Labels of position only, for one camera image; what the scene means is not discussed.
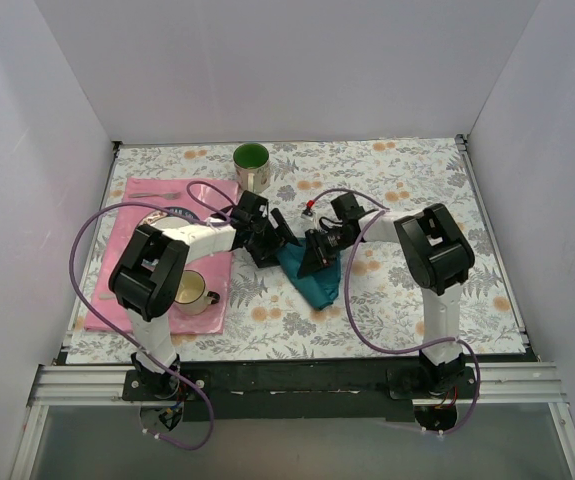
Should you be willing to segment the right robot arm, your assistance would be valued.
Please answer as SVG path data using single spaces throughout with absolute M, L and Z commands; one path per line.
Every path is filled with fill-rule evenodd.
M 460 300 L 475 255 L 447 207 L 433 204 L 411 213 L 394 213 L 379 205 L 368 212 L 359 205 L 361 195 L 348 189 L 331 201 L 338 224 L 330 229 L 305 233 L 303 260 L 297 271 L 306 278 L 334 265 L 338 254 L 350 250 L 350 258 L 364 242 L 397 243 L 402 249 L 412 279 L 421 288 L 423 299 L 423 342 L 416 347 L 386 349 L 369 341 L 359 330 L 351 313 L 349 294 L 344 294 L 350 326 L 360 341 L 386 355 L 416 352 L 418 365 L 400 375 L 400 386 L 420 387 L 431 397 L 442 397 L 456 389 L 465 373 L 460 339 Z

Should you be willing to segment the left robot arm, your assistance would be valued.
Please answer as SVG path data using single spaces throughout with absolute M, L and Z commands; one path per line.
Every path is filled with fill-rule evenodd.
M 246 250 L 259 268 L 276 266 L 277 254 L 296 236 L 280 211 L 264 197 L 245 191 L 232 206 L 216 209 L 205 220 L 189 219 L 162 230 L 137 227 L 110 275 L 108 286 L 128 314 L 136 352 L 138 382 L 160 400 L 180 386 L 179 355 L 171 340 L 168 311 L 175 302 L 187 264 L 211 255 Z

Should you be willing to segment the teal cloth napkin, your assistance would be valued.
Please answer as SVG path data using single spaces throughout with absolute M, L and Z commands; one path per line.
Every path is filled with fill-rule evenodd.
M 298 270 L 304 259 L 305 247 L 286 244 L 276 254 L 283 273 L 315 310 L 323 310 L 334 303 L 339 296 L 341 265 L 334 264 L 312 275 L 299 278 Z

